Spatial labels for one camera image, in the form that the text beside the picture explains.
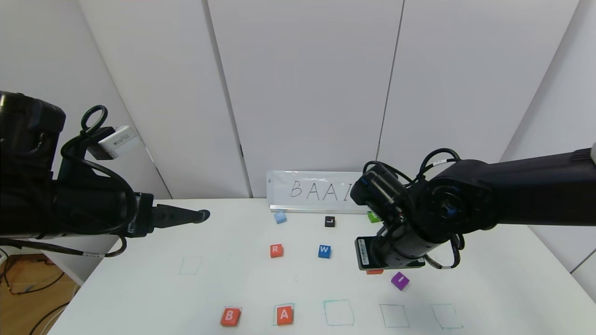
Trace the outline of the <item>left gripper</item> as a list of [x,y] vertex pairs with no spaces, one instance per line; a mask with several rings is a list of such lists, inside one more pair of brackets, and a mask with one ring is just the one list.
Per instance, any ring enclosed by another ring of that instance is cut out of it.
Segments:
[[92,195],[92,217],[98,220],[93,232],[127,238],[141,238],[153,232],[153,228],[169,228],[187,223],[202,223],[210,218],[210,212],[190,210],[166,204],[152,208],[154,196],[134,193],[134,217],[127,217],[132,207],[123,191],[100,190]]

